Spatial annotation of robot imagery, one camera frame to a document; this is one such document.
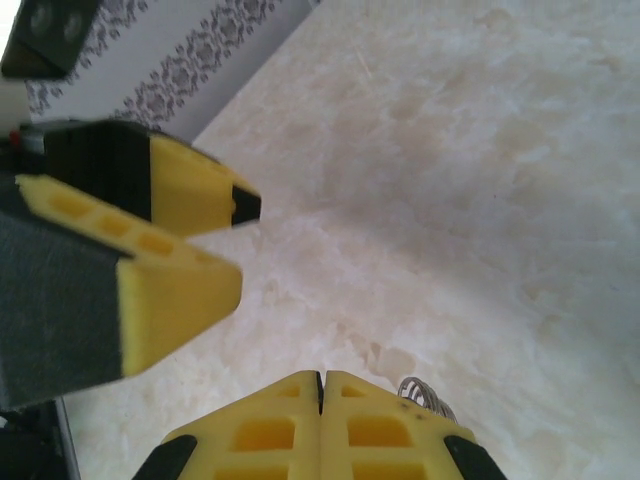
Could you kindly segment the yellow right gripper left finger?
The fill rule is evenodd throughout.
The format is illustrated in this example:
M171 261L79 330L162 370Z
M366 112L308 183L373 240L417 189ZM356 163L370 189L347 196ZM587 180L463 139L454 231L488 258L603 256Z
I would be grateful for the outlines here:
M318 479L322 381L289 375L171 431L136 479Z

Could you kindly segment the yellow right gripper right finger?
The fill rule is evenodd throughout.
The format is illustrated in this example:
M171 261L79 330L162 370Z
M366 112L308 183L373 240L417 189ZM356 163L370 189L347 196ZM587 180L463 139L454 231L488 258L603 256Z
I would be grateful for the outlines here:
M326 374L319 455L328 480L505 477L469 429L342 371Z

